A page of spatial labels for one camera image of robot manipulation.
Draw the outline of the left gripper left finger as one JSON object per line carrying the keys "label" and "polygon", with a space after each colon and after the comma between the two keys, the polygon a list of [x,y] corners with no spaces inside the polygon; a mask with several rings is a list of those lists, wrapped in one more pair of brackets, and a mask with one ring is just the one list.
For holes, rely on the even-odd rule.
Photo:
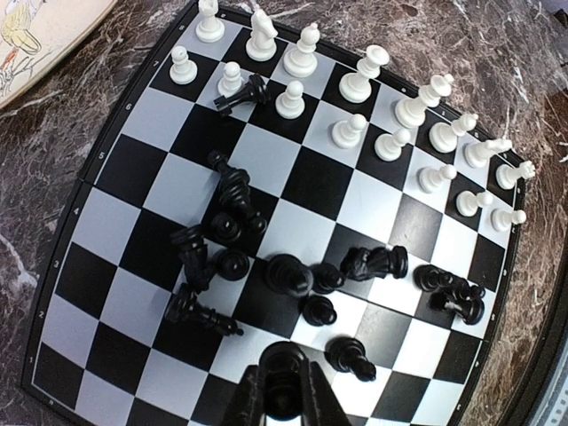
{"label": "left gripper left finger", "polygon": [[221,426],[265,425],[265,373],[259,365],[248,366],[228,404]]}

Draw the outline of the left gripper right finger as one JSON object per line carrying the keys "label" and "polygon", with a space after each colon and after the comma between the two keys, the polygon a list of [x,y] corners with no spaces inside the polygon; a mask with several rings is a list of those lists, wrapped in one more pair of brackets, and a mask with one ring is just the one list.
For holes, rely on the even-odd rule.
{"label": "left gripper right finger", "polygon": [[305,361],[301,366],[302,425],[350,426],[337,397],[315,361]]}

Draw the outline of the black chess piece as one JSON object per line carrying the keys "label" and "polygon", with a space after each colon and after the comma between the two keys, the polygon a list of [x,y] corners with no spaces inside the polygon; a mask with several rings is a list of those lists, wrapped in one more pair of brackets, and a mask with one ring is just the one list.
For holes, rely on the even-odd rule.
{"label": "black chess piece", "polygon": [[262,353],[264,412],[277,421],[289,421],[302,413],[300,368],[306,360],[295,343],[277,342]]}

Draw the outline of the fallen black piece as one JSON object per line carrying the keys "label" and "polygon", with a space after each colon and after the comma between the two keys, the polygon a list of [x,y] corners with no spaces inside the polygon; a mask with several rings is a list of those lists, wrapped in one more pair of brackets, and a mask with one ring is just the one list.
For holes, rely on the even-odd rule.
{"label": "fallen black piece", "polygon": [[182,283],[171,297],[164,318],[172,323],[192,321],[223,336],[244,334],[233,318],[201,305],[197,293],[187,283]]}
{"label": "fallen black piece", "polygon": [[469,282],[452,272],[432,264],[422,264],[414,269],[414,283],[430,293],[428,306],[438,312],[453,312],[466,325],[474,326],[485,313],[485,288]]}
{"label": "fallen black piece", "polygon": [[248,77],[248,80],[243,84],[242,88],[231,95],[230,97],[220,96],[214,100],[214,105],[217,111],[226,117],[230,115],[233,108],[239,104],[252,102],[266,105],[272,98],[271,93],[268,91],[267,84],[259,74],[253,74]]}
{"label": "fallen black piece", "polygon": [[236,213],[251,232],[263,234],[267,221],[252,204],[248,172],[229,165],[228,158],[216,150],[208,154],[208,162],[220,175],[217,187],[221,205]]}
{"label": "fallen black piece", "polygon": [[197,294],[207,291],[216,273],[216,267],[208,260],[208,245],[204,241],[202,225],[194,225],[173,232],[171,243],[178,247],[178,257],[184,265],[186,283]]}
{"label": "fallen black piece", "polygon": [[372,382],[376,378],[375,365],[367,359],[365,346],[353,337],[332,339],[326,347],[325,357],[335,371],[354,374],[361,382]]}

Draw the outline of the fallen black knight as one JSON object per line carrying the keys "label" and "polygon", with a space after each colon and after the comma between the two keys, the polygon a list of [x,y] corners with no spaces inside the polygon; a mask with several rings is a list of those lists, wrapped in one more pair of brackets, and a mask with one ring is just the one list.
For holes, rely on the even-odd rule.
{"label": "fallen black knight", "polygon": [[394,246],[392,249],[352,247],[340,263],[340,271],[346,278],[355,281],[384,279],[387,274],[395,279],[405,278],[408,271],[407,251],[403,246]]}

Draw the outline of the black and grey chessboard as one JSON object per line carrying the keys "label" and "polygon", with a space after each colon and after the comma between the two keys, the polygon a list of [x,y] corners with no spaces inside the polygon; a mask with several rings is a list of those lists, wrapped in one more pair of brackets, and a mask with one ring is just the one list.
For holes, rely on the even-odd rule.
{"label": "black and grey chessboard", "polygon": [[[449,154],[429,133],[458,113],[439,105],[394,162],[375,140],[398,129],[393,109],[415,88],[382,71],[371,96],[352,104],[341,78],[358,57],[328,43],[304,80],[304,113],[281,118],[273,105],[244,104],[222,117],[214,107],[227,62],[262,76],[273,96],[290,81],[285,54],[298,40],[278,27],[277,51],[251,60],[245,44],[250,17],[223,9],[223,38],[203,43],[190,3],[156,44],[113,111],[59,221],[56,247],[43,277],[28,343],[23,387],[73,422],[97,425],[216,425],[245,370],[264,348],[286,340],[321,363],[344,412],[355,425],[456,425],[485,364],[516,257],[520,230],[496,231],[494,209],[524,206],[525,185],[499,187],[496,170],[519,157],[495,155],[482,168],[465,160],[465,146],[487,139],[473,130]],[[171,51],[184,46],[198,69],[189,84],[170,78]],[[360,142],[342,149],[333,126],[362,114]],[[250,197],[267,221],[263,234],[243,232],[235,247],[250,267],[236,281],[216,277],[200,303],[232,317],[243,335],[222,336],[164,318],[183,282],[170,235],[206,225],[221,210],[219,175],[209,152],[225,154],[250,176]],[[418,173],[453,165],[457,176],[425,193]],[[456,208],[463,191],[493,195],[473,217]],[[411,267],[433,264],[485,288],[485,313],[474,326],[453,312],[430,309],[430,295],[411,277],[354,282],[329,295],[337,312],[330,326],[309,325],[295,299],[264,283],[279,253],[304,264],[340,264],[352,247],[406,248]],[[360,340],[377,377],[363,383],[325,362],[338,335]]]}

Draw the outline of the white pawn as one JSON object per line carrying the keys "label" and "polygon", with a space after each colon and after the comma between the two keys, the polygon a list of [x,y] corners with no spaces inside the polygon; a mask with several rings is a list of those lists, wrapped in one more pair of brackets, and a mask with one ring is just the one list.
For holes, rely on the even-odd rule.
{"label": "white pawn", "polygon": [[191,83],[197,76],[197,66],[189,59],[184,46],[175,46],[171,51],[172,66],[170,67],[171,80],[179,85]]}
{"label": "white pawn", "polygon": [[456,176],[457,170],[450,164],[442,166],[439,170],[427,167],[418,173],[418,183],[425,193],[435,193],[445,182],[453,180]]}
{"label": "white pawn", "polygon": [[217,84],[217,90],[226,98],[236,94],[243,86],[244,79],[241,75],[241,66],[236,61],[225,64],[223,75]]}
{"label": "white pawn", "polygon": [[463,217],[473,217],[479,209],[486,208],[492,203],[493,195],[488,191],[482,193],[463,191],[456,198],[456,208]]}
{"label": "white pawn", "polygon": [[393,162],[400,157],[402,148],[410,140],[411,133],[408,129],[399,129],[393,134],[382,134],[375,140],[375,153],[380,159]]}
{"label": "white pawn", "polygon": [[492,226],[498,232],[506,232],[512,225],[521,225],[526,219],[527,215],[522,209],[510,212],[505,209],[494,209],[491,213]]}
{"label": "white pawn", "polygon": [[305,109],[304,86],[300,81],[290,82],[275,100],[277,113],[285,119],[298,118]]}
{"label": "white pawn", "polygon": [[354,114],[349,119],[338,121],[333,126],[332,140],[342,149],[351,149],[360,142],[366,126],[366,117],[362,114]]}

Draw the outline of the white rook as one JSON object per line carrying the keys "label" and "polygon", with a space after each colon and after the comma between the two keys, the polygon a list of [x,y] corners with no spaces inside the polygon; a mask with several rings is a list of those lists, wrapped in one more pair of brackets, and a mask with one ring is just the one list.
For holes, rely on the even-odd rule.
{"label": "white rook", "polygon": [[535,171],[535,166],[531,161],[521,162],[516,168],[503,164],[496,170],[496,180],[499,187],[509,190],[515,186],[518,179],[533,178]]}
{"label": "white rook", "polygon": [[225,33],[225,24],[217,17],[218,0],[199,0],[198,9],[201,20],[195,32],[198,39],[204,43],[215,43]]}

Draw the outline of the white bishop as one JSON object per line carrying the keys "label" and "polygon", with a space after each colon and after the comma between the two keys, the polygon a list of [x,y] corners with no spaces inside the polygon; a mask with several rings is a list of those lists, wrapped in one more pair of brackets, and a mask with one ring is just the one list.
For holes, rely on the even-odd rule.
{"label": "white bishop", "polygon": [[316,22],[311,23],[301,31],[296,47],[288,51],[284,57],[284,68],[290,75],[305,78],[315,71],[318,60],[314,52],[319,40],[320,31]]}
{"label": "white bishop", "polygon": [[442,154],[451,153],[457,147],[458,137],[474,130],[477,120],[478,114],[466,113],[450,124],[437,122],[430,129],[430,143],[436,151]]}

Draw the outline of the white knight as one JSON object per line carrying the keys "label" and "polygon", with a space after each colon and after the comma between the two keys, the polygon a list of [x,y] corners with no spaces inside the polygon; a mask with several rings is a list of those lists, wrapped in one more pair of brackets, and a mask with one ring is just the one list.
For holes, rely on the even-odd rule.
{"label": "white knight", "polygon": [[472,168],[484,167],[488,160],[499,153],[512,148],[512,141],[507,138],[497,138],[484,142],[470,143],[465,146],[465,160]]}
{"label": "white knight", "polygon": [[258,9],[253,13],[251,25],[252,31],[245,45],[246,53],[254,61],[266,62],[277,51],[275,37],[278,31],[263,9]]}

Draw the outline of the white king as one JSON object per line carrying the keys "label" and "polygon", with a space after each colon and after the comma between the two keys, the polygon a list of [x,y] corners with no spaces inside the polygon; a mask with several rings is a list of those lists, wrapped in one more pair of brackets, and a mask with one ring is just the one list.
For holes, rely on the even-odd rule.
{"label": "white king", "polygon": [[414,99],[401,99],[395,106],[398,122],[408,129],[420,127],[425,122],[425,111],[428,107],[436,107],[443,97],[452,92],[454,77],[451,74],[433,75],[430,83],[422,85]]}

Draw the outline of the white queen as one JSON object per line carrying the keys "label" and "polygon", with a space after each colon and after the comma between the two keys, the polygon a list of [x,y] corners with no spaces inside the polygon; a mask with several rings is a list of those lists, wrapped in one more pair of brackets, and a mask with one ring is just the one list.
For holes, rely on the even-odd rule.
{"label": "white queen", "polygon": [[370,80],[381,73],[381,67],[390,62],[390,54],[380,45],[371,44],[366,56],[357,62],[357,71],[345,74],[339,83],[339,91],[351,103],[363,103],[372,93]]}

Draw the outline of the ceramic bird plate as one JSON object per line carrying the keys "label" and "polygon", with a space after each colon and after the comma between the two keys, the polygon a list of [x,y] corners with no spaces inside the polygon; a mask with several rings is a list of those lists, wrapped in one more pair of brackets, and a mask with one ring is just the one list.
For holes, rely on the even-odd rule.
{"label": "ceramic bird plate", "polygon": [[51,71],[115,5],[112,0],[3,1],[1,107]]}

